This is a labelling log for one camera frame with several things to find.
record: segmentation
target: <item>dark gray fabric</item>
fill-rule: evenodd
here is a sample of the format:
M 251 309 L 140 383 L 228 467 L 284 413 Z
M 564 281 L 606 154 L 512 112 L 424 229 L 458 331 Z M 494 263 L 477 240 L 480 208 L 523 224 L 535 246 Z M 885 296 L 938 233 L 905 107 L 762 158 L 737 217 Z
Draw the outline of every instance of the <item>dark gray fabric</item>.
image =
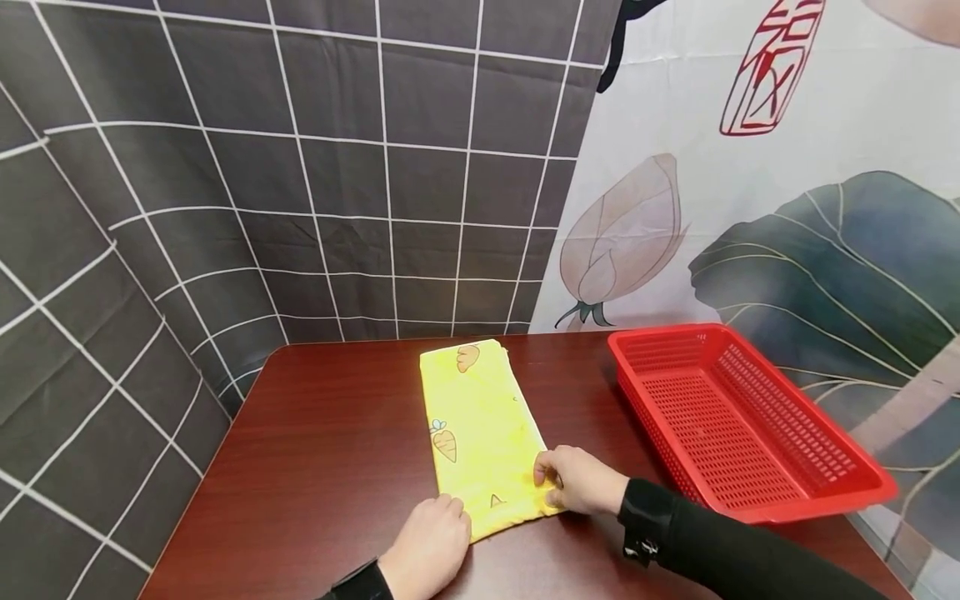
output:
M 526 331 L 618 0 L 480 5 L 0 0 L 5 597 L 134 598 L 277 348 Z

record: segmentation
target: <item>white backdrop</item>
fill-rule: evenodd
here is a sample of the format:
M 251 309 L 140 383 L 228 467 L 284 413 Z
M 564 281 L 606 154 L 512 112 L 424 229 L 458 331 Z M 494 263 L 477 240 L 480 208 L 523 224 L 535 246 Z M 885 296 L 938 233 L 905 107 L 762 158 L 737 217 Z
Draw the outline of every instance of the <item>white backdrop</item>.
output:
M 578 301 L 560 277 L 564 241 L 588 208 L 650 156 L 676 158 L 681 228 L 689 230 L 658 275 L 605 302 L 603 315 L 615 327 L 717 321 L 694 298 L 690 261 L 730 226 L 817 186 L 890 171 L 960 198 L 960 49 L 926 41 L 861 0 L 827 0 L 805 71 L 773 131 L 720 133 L 737 69 L 774 4 L 668 0 L 628 23 L 619 72 L 593 105 L 532 333 L 564 331 L 577 319 L 555 327 Z M 603 328 L 590 318 L 582 326 Z M 900 515 L 873 507 L 860 516 L 854 523 L 915 596 L 960 598 L 954 559 L 928 545 L 920 564 L 898 566 L 887 549 L 898 547 Z

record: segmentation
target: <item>wooden table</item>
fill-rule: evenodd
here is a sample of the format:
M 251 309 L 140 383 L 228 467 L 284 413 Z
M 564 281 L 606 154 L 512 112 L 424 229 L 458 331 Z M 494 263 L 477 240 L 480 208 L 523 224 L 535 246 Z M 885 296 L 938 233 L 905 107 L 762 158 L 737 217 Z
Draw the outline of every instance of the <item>wooden table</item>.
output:
M 546 443 L 662 481 L 606 334 L 505 336 Z M 290 346 L 268 361 L 142 600 L 313 600 L 387 548 L 437 492 L 418 357 L 463 340 Z M 842 516 L 778 531 L 895 600 L 909 594 Z M 620 558 L 611 518 L 562 515 L 471 548 L 443 598 L 713 598 Z

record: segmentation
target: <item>red chinese character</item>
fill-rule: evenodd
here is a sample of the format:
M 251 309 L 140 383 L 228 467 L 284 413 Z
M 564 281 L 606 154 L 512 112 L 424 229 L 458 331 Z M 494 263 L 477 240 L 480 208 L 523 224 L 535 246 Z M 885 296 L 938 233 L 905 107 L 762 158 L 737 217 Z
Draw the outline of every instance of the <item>red chinese character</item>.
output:
M 827 0 L 779 0 L 756 28 L 720 121 L 724 135 L 771 132 L 790 104 Z

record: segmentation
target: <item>rectangular basket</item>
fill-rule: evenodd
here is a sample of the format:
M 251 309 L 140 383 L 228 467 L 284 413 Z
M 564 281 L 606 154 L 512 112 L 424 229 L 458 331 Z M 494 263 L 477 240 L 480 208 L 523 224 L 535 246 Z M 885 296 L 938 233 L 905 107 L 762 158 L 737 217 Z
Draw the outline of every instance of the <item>rectangular basket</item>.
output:
M 681 492 L 745 523 L 887 501 L 886 470 L 721 324 L 614 333 L 620 387 Z

